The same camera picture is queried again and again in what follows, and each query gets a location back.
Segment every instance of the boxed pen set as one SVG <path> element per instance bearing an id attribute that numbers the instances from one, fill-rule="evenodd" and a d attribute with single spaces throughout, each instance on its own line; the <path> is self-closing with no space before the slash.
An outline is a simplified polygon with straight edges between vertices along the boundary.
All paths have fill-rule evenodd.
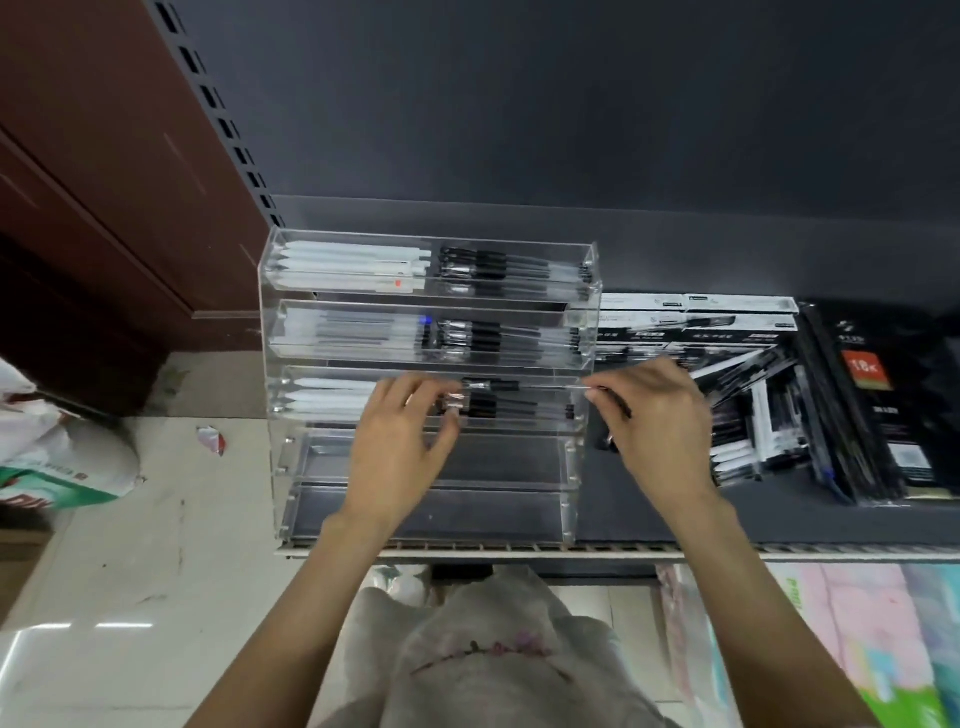
<path id="1" fill-rule="evenodd" d="M 809 461 L 804 390 L 793 350 L 797 303 L 775 296 L 605 294 L 597 362 L 670 356 L 707 395 L 710 461 L 720 486 Z M 601 448 L 615 449 L 605 433 Z"/>
<path id="2" fill-rule="evenodd" d="M 960 498 L 960 369 L 936 321 L 902 306 L 805 303 L 798 336 L 821 479 L 861 505 Z"/>

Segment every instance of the clear acrylic tray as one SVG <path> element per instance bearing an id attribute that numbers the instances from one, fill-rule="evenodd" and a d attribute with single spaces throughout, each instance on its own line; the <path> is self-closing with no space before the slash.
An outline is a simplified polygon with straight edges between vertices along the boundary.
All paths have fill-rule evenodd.
<path id="1" fill-rule="evenodd" d="M 267 346 L 282 358 L 581 372 L 596 311 L 284 300 Z"/>
<path id="2" fill-rule="evenodd" d="M 451 405 L 460 409 L 460 426 L 465 430 L 575 433 L 583 429 L 587 419 L 588 403 L 576 376 L 478 377 L 456 370 L 427 373 L 465 381 L 461 395 L 450 398 Z M 282 366 L 277 376 L 267 381 L 270 416 L 309 426 L 356 425 L 375 383 L 402 374 L 401 369 Z M 471 381 L 489 381 L 497 387 L 516 385 L 518 389 L 493 393 L 471 390 Z M 492 413 L 482 407 L 489 400 L 496 406 Z M 437 415 L 427 418 L 428 430 L 443 422 L 443 405 L 441 401 Z"/>
<path id="3" fill-rule="evenodd" d="M 343 486 L 302 485 L 291 495 L 281 534 L 313 543 L 324 519 L 343 504 Z M 575 529 L 576 494 L 433 488 L 397 530 L 397 541 L 561 544 Z"/>
<path id="4" fill-rule="evenodd" d="M 485 265 L 491 258 L 515 262 L 492 268 Z M 600 293 L 596 247 L 583 243 L 274 228 L 261 267 L 277 291 L 564 303 L 594 300 Z"/>
<path id="5" fill-rule="evenodd" d="M 287 438 L 276 474 L 297 483 L 346 483 L 352 427 L 310 428 Z M 429 445 L 436 433 L 428 432 Z M 580 486 L 583 440 L 465 431 L 437 478 L 438 488 L 569 491 Z"/>

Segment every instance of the black pen box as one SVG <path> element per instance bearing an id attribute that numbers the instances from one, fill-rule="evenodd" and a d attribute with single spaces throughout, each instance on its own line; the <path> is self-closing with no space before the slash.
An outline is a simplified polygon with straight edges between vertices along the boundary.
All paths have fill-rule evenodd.
<path id="1" fill-rule="evenodd" d="M 959 499 L 960 370 L 932 317 L 841 302 L 817 302 L 804 316 L 827 351 L 871 475 L 906 499 Z"/>

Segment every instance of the brown wooden cabinet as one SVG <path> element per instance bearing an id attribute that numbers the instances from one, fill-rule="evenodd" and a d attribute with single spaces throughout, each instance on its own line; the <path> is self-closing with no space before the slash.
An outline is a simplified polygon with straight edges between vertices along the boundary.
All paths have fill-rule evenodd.
<path id="1" fill-rule="evenodd" d="M 4 296 L 7 306 L 43 312 L 42 330 L 8 328 L 20 351 L 46 351 L 67 366 L 68 352 L 92 356 L 99 347 L 111 352 L 114 381 L 124 376 L 126 356 L 136 390 L 143 373 L 156 370 L 158 353 L 258 349 L 256 261 L 267 230 L 142 4 L 5 8 L 4 278 L 18 279 L 19 296 L 45 296 L 18 300 L 13 287 Z M 29 274 L 11 262 L 17 247 L 28 254 Z M 78 323 L 91 321 L 90 311 L 96 334 Z M 83 346 L 79 331 L 97 346 Z M 0 339 L 0 355 L 11 356 L 9 346 Z M 77 396 L 92 395 L 84 391 Z M 127 402 L 137 399 L 127 392 Z M 108 402 L 92 403 L 112 413 L 131 409 Z"/>

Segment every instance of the floor tile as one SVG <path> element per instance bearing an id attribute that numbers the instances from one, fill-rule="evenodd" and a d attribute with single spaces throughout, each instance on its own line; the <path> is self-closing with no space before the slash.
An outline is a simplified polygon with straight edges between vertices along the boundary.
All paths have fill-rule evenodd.
<path id="1" fill-rule="evenodd" d="M 550 587 L 574 617 L 593 617 L 613 626 L 607 587 Z"/>
<path id="2" fill-rule="evenodd" d="M 610 587 L 613 630 L 640 688 L 656 701 L 677 701 L 655 587 Z"/>
<path id="3" fill-rule="evenodd" d="M 192 710 L 95 709 L 0 713 L 0 728 L 182 728 Z"/>
<path id="4" fill-rule="evenodd" d="M 663 717 L 670 718 L 680 728 L 693 728 L 694 723 L 690 718 L 690 711 L 682 702 L 660 702 L 657 703 L 660 713 Z"/>
<path id="5" fill-rule="evenodd" d="M 173 352 L 144 415 L 266 418 L 265 392 L 263 352 Z"/>
<path id="6" fill-rule="evenodd" d="M 198 424 L 224 433 L 223 457 Z M 16 625 L 47 626 L 0 633 L 4 710 L 192 710 L 300 566 L 274 554 L 264 421 L 133 431 L 146 481 L 76 512 Z"/>

